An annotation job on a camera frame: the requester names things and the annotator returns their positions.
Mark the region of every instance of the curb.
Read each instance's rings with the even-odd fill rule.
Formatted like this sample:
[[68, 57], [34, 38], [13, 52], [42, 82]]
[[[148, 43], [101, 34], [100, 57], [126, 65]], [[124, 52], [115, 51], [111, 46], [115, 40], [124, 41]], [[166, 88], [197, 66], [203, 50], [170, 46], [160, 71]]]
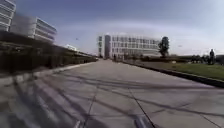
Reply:
[[61, 68], [56, 68], [56, 69], [49, 69], [49, 70], [44, 70], [44, 71], [39, 71], [39, 72], [34, 72], [33, 76], [29, 73], [24, 73], [24, 74], [17, 75], [15, 77], [9, 76], [9, 77], [0, 78], [0, 87], [13, 84], [13, 79], [16, 79], [18, 83], [21, 83], [21, 82], [29, 80], [31, 77], [43, 77], [45, 75], [50, 75], [50, 74], [62, 72], [62, 71], [65, 71], [65, 70], [70, 70], [70, 69], [73, 69], [73, 68], [86, 66], [86, 65], [89, 65], [89, 64], [92, 64], [92, 63], [94, 63], [94, 62], [79, 64], [79, 65], [73, 65], [73, 66], [66, 66], [66, 67], [61, 67]]
[[185, 78], [185, 79], [188, 79], [188, 80], [200, 82], [200, 83], [207, 84], [207, 85], [212, 85], [212, 86], [219, 87], [219, 88], [224, 88], [224, 81], [222, 81], [222, 80], [217, 80], [217, 79], [212, 79], [212, 78], [207, 78], [207, 77], [203, 77], [203, 76], [197, 76], [197, 75], [187, 74], [187, 73], [182, 73], [182, 72], [177, 72], [177, 71], [146, 67], [144, 65], [131, 64], [131, 63], [128, 63], [128, 62], [123, 62], [123, 63], [128, 64], [128, 65], [132, 65], [132, 66], [137, 66], [137, 67], [149, 69], [149, 70], [153, 70], [153, 71], [157, 71], [157, 72], [161, 72], [161, 73], [172, 75], [172, 76]]

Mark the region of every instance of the tree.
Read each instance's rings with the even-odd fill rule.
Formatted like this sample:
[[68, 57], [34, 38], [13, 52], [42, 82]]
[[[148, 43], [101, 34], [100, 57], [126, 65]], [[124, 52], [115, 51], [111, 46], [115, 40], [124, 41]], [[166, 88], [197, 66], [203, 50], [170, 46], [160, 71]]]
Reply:
[[162, 41], [159, 43], [159, 52], [162, 55], [162, 58], [166, 58], [169, 50], [169, 38], [164, 36]]

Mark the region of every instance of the facade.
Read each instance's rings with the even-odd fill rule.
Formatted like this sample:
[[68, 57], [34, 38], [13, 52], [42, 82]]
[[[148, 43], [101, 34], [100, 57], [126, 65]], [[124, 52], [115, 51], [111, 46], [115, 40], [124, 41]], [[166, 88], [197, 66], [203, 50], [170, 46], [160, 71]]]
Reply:
[[136, 35], [100, 35], [97, 38], [98, 56], [123, 58], [124, 55], [159, 56], [159, 40]]
[[12, 0], [0, 0], [0, 30], [8, 31], [16, 5]]
[[78, 51], [76, 47], [71, 46], [71, 45], [69, 45], [69, 44], [66, 45], [66, 48], [67, 48], [67, 49], [70, 49], [70, 50], [73, 50], [73, 51]]
[[57, 30], [37, 17], [28, 17], [19, 13], [15, 13], [10, 32], [28, 36], [45, 42], [54, 42]]

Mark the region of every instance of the glass building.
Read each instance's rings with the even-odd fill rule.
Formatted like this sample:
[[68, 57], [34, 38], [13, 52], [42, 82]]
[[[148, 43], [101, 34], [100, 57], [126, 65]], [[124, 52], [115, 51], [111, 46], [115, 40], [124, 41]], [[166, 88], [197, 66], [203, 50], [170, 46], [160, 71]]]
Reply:
[[0, 0], [0, 30], [8, 31], [16, 5], [12, 0]]

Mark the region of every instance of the hedge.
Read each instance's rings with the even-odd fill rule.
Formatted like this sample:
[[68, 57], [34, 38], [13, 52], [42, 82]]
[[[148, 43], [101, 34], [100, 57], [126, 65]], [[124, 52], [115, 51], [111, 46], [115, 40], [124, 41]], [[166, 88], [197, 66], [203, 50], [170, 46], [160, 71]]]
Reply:
[[86, 55], [48, 42], [0, 32], [0, 70], [4, 72], [28, 72], [41, 67], [56, 68], [96, 61], [95, 56]]

